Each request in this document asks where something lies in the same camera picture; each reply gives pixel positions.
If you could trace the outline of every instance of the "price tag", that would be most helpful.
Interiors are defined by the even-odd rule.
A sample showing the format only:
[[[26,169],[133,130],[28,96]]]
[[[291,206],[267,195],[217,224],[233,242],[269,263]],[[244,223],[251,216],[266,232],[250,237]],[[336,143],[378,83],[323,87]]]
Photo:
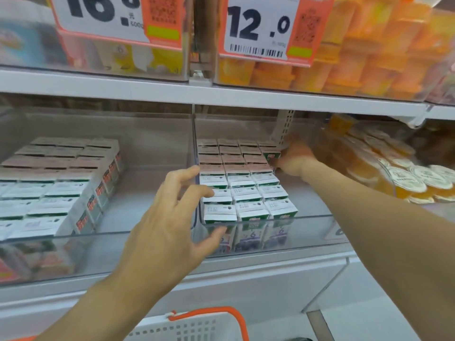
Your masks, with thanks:
[[[222,0],[219,53],[311,65],[332,6],[333,0]]]
[[[181,49],[183,3],[180,3],[179,0],[174,0],[170,4],[167,4],[167,0],[160,0],[162,4],[152,1],[50,0],[50,4],[57,26],[61,31],[95,39],[119,39]],[[143,19],[154,18],[156,12],[166,13],[169,9],[175,19],[158,17],[160,30],[147,34],[147,27],[144,26]],[[171,40],[166,39],[166,33],[169,31],[172,33]]]
[[[333,220],[332,223],[332,228],[330,231],[327,233],[327,235],[324,237],[326,241],[335,241],[335,240],[347,240],[348,238],[344,234],[343,230],[341,227],[338,225],[338,223]]]

